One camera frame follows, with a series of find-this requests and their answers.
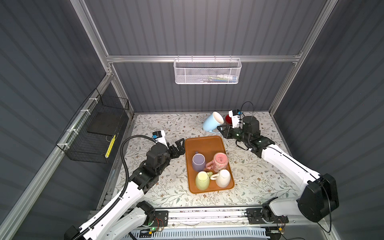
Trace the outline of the light blue mug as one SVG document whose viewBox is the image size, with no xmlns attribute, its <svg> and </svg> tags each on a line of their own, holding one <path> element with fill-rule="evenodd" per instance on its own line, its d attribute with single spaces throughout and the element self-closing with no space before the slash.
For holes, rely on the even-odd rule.
<svg viewBox="0 0 384 240">
<path fill-rule="evenodd" d="M 224 119 L 218 112 L 213 112 L 203 123 L 203 130 L 209 133 L 218 134 L 217 127 L 224 124 Z"/>
</svg>

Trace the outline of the orange plastic tray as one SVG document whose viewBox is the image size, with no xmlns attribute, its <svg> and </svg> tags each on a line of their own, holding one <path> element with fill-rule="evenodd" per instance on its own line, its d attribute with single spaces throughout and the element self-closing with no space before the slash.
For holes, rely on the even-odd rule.
<svg viewBox="0 0 384 240">
<path fill-rule="evenodd" d="M 200 138 L 189 138 L 185 140 L 185 148 L 186 148 L 186 166 L 187 166 L 187 174 L 188 174 L 188 183 L 189 190 L 193 194 L 202 194 L 208 192 L 218 192 L 223 190 L 230 190 L 235 186 L 232 170 L 230 164 L 226 167 L 226 169 L 230 173 L 230 182 L 227 187 L 221 188 L 219 187 L 215 181 L 210 181 L 210 185 L 206 190 L 199 190 L 196 186 L 196 176 L 198 172 L 193 169 L 193 156 L 196 153 L 202 154 L 206 160 L 213 160 L 214 155 L 217 153 L 226 153 L 224 143 L 221 137 L 219 136 L 208 136 L 208 137 L 200 137 Z"/>
</svg>

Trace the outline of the black skull pattern mug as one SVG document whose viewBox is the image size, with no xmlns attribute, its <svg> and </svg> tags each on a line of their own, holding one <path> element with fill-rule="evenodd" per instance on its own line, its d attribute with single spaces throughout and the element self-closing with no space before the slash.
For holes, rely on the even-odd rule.
<svg viewBox="0 0 384 240">
<path fill-rule="evenodd" d="M 226 115 L 225 122 L 228 125 L 232 125 L 232 117 L 230 115 Z"/>
</svg>

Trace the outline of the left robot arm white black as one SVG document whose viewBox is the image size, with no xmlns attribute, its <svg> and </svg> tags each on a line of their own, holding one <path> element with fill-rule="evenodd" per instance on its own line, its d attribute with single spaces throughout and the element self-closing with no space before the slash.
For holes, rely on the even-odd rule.
<svg viewBox="0 0 384 240">
<path fill-rule="evenodd" d="M 64 234 L 66 240 L 120 240 L 141 226 L 149 226 L 155 218 L 155 208 L 143 201 L 143 196 L 160 178 L 172 159 L 185 154 L 185 140 L 170 145 L 165 138 L 152 139 L 154 145 L 147 159 L 132 174 L 126 172 L 123 189 L 96 215 Z"/>
</svg>

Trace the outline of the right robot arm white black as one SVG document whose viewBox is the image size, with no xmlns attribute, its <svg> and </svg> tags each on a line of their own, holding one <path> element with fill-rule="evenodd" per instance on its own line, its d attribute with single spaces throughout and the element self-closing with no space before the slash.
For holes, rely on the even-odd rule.
<svg viewBox="0 0 384 240">
<path fill-rule="evenodd" d="M 224 138 L 243 143 L 243 150 L 277 167 L 301 191 L 298 197 L 274 197 L 263 203 L 261 216 L 266 223 L 274 223 L 281 216 L 304 216 L 317 223 L 339 207 L 335 178 L 311 170 L 285 153 L 274 141 L 262 136 L 259 121 L 254 116 L 240 119 L 238 125 L 221 125 L 217 129 Z"/>
</svg>

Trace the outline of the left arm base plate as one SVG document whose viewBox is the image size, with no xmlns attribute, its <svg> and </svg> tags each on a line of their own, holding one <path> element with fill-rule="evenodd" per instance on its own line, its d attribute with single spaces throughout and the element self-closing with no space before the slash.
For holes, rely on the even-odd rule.
<svg viewBox="0 0 384 240">
<path fill-rule="evenodd" d="M 153 228 L 153 227 L 167 227 L 169 220 L 169 211 L 156 210 L 154 217 L 149 222 L 145 222 L 141 227 Z"/>
</svg>

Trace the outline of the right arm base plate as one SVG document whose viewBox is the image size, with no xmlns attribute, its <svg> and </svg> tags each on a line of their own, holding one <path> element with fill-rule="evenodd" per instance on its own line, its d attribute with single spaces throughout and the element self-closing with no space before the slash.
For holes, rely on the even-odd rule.
<svg viewBox="0 0 384 240">
<path fill-rule="evenodd" d="M 244 216 L 247 217 L 250 224 L 287 224 L 287 216 L 276 216 L 268 208 L 248 208 Z"/>
</svg>

